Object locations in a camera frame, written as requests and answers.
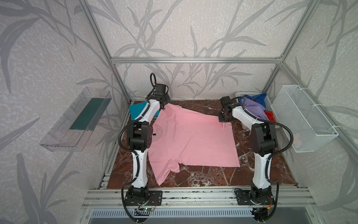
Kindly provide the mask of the white plastic laundry basket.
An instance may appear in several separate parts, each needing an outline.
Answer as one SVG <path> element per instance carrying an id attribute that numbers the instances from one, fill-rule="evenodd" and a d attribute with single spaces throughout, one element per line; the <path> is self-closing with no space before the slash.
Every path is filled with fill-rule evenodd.
<path id="1" fill-rule="evenodd" d="M 243 97 L 243 95 L 249 95 L 249 96 L 254 96 L 255 94 L 254 93 L 250 93 L 250 94 L 245 94 L 243 92 L 237 92 L 235 94 L 235 97 L 236 97 L 236 100 L 237 100 L 237 103 L 242 103 L 242 99 L 238 99 L 237 97 Z M 266 97 L 265 99 L 265 103 L 266 103 L 266 111 L 272 111 L 271 109 L 271 101 L 270 99 L 268 98 L 268 96 Z"/>

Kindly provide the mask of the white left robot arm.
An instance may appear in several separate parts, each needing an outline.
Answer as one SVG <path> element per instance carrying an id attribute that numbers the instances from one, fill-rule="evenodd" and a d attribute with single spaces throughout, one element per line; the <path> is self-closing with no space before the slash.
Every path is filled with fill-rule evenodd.
<path id="1" fill-rule="evenodd" d="M 124 205 L 129 206 L 141 205 L 150 200 L 146 164 L 153 138 L 152 120 L 155 114 L 165 109 L 165 105 L 170 102 L 168 86 L 154 84 L 145 100 L 141 113 L 126 128 L 129 150 L 133 157 L 133 180 L 124 197 Z"/>

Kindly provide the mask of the pink t-shirt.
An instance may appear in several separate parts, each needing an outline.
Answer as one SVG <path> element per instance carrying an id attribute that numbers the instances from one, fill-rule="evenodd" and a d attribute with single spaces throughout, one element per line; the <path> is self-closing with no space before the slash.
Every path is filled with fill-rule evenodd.
<path id="1" fill-rule="evenodd" d="M 239 167 L 232 124 L 167 104 L 153 124 L 153 142 L 148 149 L 156 182 L 161 185 L 170 172 L 186 166 Z"/>

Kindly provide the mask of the purple t-shirt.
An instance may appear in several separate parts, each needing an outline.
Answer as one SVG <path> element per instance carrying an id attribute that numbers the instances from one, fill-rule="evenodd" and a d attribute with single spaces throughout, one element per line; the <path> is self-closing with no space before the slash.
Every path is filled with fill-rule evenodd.
<path id="1" fill-rule="evenodd" d="M 265 113 L 266 108 L 263 105 L 245 98 L 244 107 L 254 116 L 263 120 L 268 120 L 268 117 Z"/>

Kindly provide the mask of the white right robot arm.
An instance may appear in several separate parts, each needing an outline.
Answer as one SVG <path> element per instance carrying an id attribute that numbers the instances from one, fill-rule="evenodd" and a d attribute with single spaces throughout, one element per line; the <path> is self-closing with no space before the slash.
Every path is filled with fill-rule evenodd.
<path id="1" fill-rule="evenodd" d="M 271 159 L 269 158 L 277 147 L 275 125 L 270 121 L 259 118 L 245 106 L 246 99 L 229 96 L 222 97 L 219 112 L 219 122 L 238 120 L 250 131 L 250 148 L 254 152 L 254 177 L 250 190 L 235 189 L 239 205 L 272 206 L 277 201 L 272 194 L 270 176 Z"/>

